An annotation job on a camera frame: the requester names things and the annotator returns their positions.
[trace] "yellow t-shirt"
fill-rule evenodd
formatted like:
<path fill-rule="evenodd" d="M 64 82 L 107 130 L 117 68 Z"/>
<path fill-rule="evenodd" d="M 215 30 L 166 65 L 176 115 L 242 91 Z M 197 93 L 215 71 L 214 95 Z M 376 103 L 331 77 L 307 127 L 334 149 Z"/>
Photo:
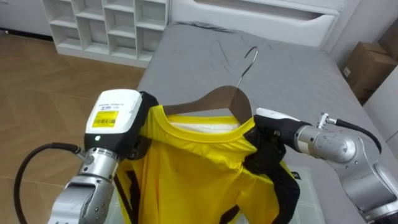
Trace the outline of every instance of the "yellow t-shirt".
<path fill-rule="evenodd" d="M 212 133 L 192 131 L 195 125 Z M 254 121 L 218 133 L 233 125 L 233 117 L 166 117 L 162 106 L 152 107 L 140 133 L 152 140 L 146 156 L 123 161 L 117 171 L 119 191 L 129 200 L 129 208 L 121 203 L 125 223 L 131 222 L 126 209 L 138 205 L 139 223 L 145 224 L 220 223 L 234 207 L 250 223 L 273 223 L 281 202 L 274 181 L 243 166 L 245 157 L 257 151 L 243 136 Z"/>

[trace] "clothes hanger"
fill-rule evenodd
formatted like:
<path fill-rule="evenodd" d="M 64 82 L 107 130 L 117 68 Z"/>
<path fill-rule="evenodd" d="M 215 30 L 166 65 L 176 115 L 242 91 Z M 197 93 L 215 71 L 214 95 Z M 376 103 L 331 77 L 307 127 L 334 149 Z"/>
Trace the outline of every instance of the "clothes hanger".
<path fill-rule="evenodd" d="M 257 59 L 258 50 L 256 46 L 250 48 L 244 58 L 247 58 L 254 49 L 256 50 L 256 54 L 250 65 L 242 73 L 236 86 L 221 86 L 193 102 L 164 106 L 163 109 L 165 114 L 173 115 L 228 108 L 240 124 L 245 123 L 252 117 L 251 107 L 248 97 L 238 87 L 241 84 L 243 76 L 249 71 Z"/>

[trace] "gray mattress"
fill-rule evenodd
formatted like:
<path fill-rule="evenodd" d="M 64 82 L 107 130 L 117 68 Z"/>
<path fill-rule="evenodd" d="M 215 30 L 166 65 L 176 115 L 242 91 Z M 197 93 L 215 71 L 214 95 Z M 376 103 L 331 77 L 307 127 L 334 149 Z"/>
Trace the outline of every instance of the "gray mattress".
<path fill-rule="evenodd" d="M 196 100 L 222 85 L 235 85 L 250 63 L 252 55 L 248 59 L 243 56 L 253 45 L 259 51 L 257 62 L 240 85 L 253 114 L 262 107 L 316 124 L 321 112 L 327 112 L 382 139 L 325 52 L 236 30 L 168 26 L 139 89 L 153 94 L 160 104 L 172 105 Z M 197 114 L 228 113 L 218 110 Z M 398 179 L 397 161 L 384 142 L 382 146 L 381 163 Z M 326 223 L 364 223 L 326 162 L 293 150 L 288 150 L 285 161 L 311 169 Z"/>

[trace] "white shelf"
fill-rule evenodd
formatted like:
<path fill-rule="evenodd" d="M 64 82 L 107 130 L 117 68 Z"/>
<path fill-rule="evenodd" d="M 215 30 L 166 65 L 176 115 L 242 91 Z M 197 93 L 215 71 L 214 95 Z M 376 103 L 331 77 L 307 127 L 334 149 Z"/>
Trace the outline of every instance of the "white shelf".
<path fill-rule="evenodd" d="M 70 16 L 59 16 L 52 20 L 50 24 L 62 27 L 77 28 L 75 18 Z"/>
<path fill-rule="evenodd" d="M 111 54 L 117 57 L 137 59 L 136 50 L 129 47 L 116 47 Z"/>
<path fill-rule="evenodd" d="M 95 19 L 99 21 L 104 21 L 104 15 L 102 10 L 99 9 L 84 9 L 83 11 L 76 14 L 77 17 L 82 17 L 86 19 Z"/>
<path fill-rule="evenodd" d="M 142 17 L 137 21 L 137 26 L 146 29 L 154 29 L 154 30 L 164 30 L 165 29 L 165 21 L 160 19 L 150 19 Z"/>
<path fill-rule="evenodd" d="M 115 1 L 115 2 L 110 2 L 104 6 L 105 9 L 112 9 L 116 11 L 122 11 L 122 12 L 134 12 L 134 8 L 132 6 L 132 1 L 131 4 L 129 4 L 127 1 Z"/>
<path fill-rule="evenodd" d="M 69 49 L 81 50 L 80 40 L 67 38 L 63 42 L 59 43 L 57 47 L 66 47 Z"/>
<path fill-rule="evenodd" d="M 152 59 L 152 56 L 154 55 L 153 52 L 149 51 L 142 51 L 139 55 L 139 60 L 143 60 L 145 62 L 149 62 Z"/>
<path fill-rule="evenodd" d="M 166 0 L 143 0 L 143 1 L 149 1 L 149 2 L 154 2 L 154 3 L 166 4 Z"/>
<path fill-rule="evenodd" d="M 171 0 L 42 0 L 59 54 L 146 67 Z"/>
<path fill-rule="evenodd" d="M 113 27 L 108 34 L 120 37 L 136 38 L 135 28 L 129 26 L 118 25 Z"/>
<path fill-rule="evenodd" d="M 96 42 L 93 42 L 89 46 L 87 46 L 85 51 L 99 54 L 109 54 L 109 48 L 107 44 L 101 44 Z"/>

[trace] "cardboard box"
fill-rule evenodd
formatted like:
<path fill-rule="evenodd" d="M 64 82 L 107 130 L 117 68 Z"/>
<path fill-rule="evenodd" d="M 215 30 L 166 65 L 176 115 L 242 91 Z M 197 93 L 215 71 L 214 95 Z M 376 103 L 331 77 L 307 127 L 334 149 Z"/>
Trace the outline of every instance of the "cardboard box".
<path fill-rule="evenodd" d="M 398 19 L 379 39 L 379 44 L 388 52 L 392 59 L 398 59 Z"/>
<path fill-rule="evenodd" d="M 359 42 L 341 72 L 363 105 L 396 67 L 397 62 L 380 46 Z"/>

